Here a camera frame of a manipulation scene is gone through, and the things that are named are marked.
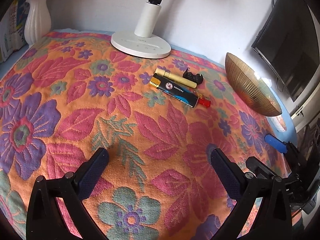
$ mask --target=ribbed white vase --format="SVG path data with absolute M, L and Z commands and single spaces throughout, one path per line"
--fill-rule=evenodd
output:
M 29 45 L 39 41 L 51 30 L 51 18 L 47 0 L 27 0 L 30 11 L 24 29 L 24 37 Z

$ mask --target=dark blue rubber pad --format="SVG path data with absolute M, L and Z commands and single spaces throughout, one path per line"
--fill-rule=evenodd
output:
M 239 166 L 236 163 L 232 163 L 220 149 L 212 151 L 211 165 L 217 173 L 229 197 L 239 201 L 242 197 L 242 185 L 239 178 L 243 178 L 243 172 Z
M 274 149 L 276 149 L 280 153 L 287 153 L 288 152 L 286 144 L 271 134 L 267 134 L 264 137 L 264 141 L 266 143 L 268 143 L 269 145 L 271 145 Z
M 108 162 L 109 153 L 103 149 L 78 183 L 78 197 L 81 201 L 90 197 Z

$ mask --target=television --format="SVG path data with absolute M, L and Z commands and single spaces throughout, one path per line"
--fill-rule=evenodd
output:
M 277 0 L 252 47 L 295 101 L 320 64 L 316 28 L 305 0 Z

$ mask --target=white circular logo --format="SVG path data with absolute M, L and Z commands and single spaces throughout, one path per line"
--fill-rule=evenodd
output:
M 167 83 L 165 84 L 165 87 L 170 90 L 173 88 L 173 85 L 171 83 Z

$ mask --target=ribbed gold glass bowl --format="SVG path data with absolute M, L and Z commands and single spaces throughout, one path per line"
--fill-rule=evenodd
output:
M 231 53 L 226 55 L 226 72 L 230 85 L 252 110 L 264 116 L 282 114 L 276 97 L 252 68 Z

